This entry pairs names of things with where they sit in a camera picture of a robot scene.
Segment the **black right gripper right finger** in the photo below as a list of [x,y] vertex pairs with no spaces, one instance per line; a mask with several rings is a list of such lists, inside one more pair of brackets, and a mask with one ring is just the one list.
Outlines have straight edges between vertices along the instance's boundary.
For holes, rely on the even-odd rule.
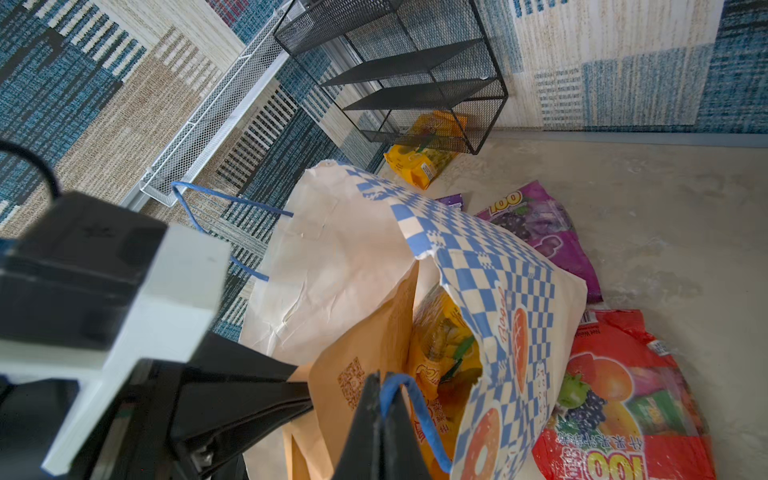
[[380,479],[431,479],[400,390],[394,394],[387,413],[382,415],[381,431]]

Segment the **red fruit jelly bag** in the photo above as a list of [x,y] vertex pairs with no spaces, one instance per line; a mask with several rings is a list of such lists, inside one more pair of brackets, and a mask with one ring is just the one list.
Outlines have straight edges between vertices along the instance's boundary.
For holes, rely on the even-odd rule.
[[547,479],[713,479],[709,430],[639,310],[588,310],[532,452]]

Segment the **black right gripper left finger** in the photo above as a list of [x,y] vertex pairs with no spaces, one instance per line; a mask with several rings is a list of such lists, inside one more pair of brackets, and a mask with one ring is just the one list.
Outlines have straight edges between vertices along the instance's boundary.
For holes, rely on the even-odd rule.
[[333,480],[378,479],[381,453],[380,374],[369,375]]

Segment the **blue checkered paper bag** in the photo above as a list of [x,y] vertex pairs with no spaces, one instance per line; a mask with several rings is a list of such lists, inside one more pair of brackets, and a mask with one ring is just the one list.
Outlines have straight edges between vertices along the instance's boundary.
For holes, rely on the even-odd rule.
[[257,269],[240,343],[295,365],[314,408],[282,430],[286,475],[328,479],[365,379],[403,373],[431,291],[458,307],[479,377],[433,410],[453,479],[534,479],[587,287],[508,231],[330,160],[293,188]]

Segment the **yellow fruit jelly bag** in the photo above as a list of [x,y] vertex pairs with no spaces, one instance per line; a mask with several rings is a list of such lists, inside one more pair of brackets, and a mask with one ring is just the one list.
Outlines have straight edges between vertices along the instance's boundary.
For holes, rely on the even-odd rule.
[[460,308],[439,285],[414,315],[407,373],[422,392],[447,457],[453,459],[469,393],[482,366],[477,341]]

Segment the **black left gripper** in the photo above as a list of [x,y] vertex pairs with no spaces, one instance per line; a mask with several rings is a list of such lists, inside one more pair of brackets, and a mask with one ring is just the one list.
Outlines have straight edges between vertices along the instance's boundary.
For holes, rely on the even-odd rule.
[[242,479],[243,453],[313,408],[296,366],[215,333],[187,362],[148,366],[121,392],[127,431],[110,479]]

